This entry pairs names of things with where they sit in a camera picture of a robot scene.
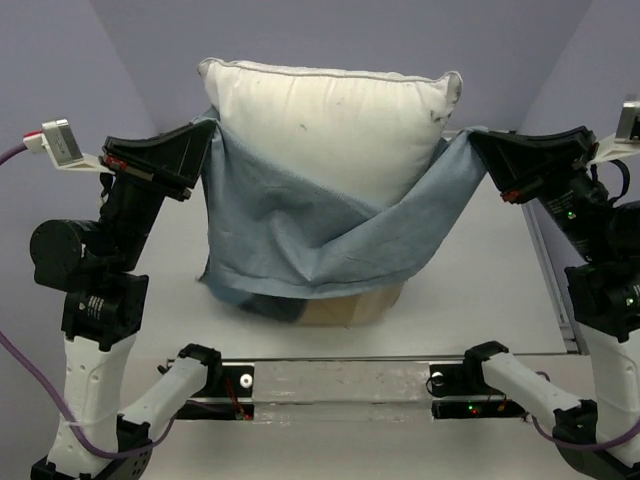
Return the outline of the blue-grey fabric pillowcase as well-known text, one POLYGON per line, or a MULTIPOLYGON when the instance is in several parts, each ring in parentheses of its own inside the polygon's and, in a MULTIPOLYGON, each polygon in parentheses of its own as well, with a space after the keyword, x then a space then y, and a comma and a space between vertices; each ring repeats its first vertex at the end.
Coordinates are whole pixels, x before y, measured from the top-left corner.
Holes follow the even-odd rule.
POLYGON ((214 129, 201 173, 208 257, 201 282, 219 301, 282 322, 316 299, 401 284, 434 257, 486 175, 467 133, 440 140, 395 204, 378 206, 294 174, 214 129))

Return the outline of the white pillow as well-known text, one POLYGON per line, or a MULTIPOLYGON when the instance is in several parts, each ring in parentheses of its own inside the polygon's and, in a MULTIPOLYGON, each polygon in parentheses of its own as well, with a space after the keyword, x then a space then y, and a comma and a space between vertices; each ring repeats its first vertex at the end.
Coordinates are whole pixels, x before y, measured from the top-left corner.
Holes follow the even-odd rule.
POLYGON ((383 205, 430 167, 463 89, 456 71, 429 79, 207 58, 198 73, 223 128, 260 159, 383 205))

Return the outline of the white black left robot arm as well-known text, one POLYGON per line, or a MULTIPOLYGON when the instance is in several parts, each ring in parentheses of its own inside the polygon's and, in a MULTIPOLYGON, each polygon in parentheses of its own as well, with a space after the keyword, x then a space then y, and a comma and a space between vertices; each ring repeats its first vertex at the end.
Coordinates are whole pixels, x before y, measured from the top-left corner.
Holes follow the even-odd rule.
POLYGON ((219 388, 220 354, 191 344, 137 403, 120 405, 149 284, 136 265, 163 202, 190 197, 215 129, 205 120, 149 139, 110 137, 97 157, 63 119, 25 136, 58 170, 95 171, 102 185, 97 220, 49 220, 30 240, 36 283, 65 295, 66 355, 58 431, 33 478, 137 479, 184 403, 219 388))

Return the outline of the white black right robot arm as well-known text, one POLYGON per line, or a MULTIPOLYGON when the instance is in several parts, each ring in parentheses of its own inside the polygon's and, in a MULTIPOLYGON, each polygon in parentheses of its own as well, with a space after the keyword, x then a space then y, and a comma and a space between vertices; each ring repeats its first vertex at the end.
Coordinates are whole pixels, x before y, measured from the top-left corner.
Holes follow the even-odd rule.
POLYGON ((598 142, 579 127, 524 136, 474 131, 469 141, 505 202, 541 203, 583 259, 565 271, 587 345, 593 399, 569 394, 491 341, 466 351, 470 391, 487 388, 525 409, 577 472, 593 479, 639 475, 639 206, 611 196, 594 164, 598 142))

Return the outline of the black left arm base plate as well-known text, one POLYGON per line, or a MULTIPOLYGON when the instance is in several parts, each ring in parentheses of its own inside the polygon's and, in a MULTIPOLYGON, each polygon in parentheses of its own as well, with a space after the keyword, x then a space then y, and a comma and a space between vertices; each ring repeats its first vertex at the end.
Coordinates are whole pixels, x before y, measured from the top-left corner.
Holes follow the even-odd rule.
POLYGON ((224 362, 217 383, 208 383, 178 411, 178 420, 252 421, 255 365, 224 362))

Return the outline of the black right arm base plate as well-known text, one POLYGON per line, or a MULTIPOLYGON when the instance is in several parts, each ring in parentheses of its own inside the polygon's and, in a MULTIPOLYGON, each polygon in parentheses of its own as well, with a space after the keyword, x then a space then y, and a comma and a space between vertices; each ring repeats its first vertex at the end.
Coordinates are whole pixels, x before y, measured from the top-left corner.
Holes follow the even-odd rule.
POLYGON ((435 420, 507 419, 525 416, 525 410, 502 392, 471 380, 461 363, 430 366, 425 382, 435 420))

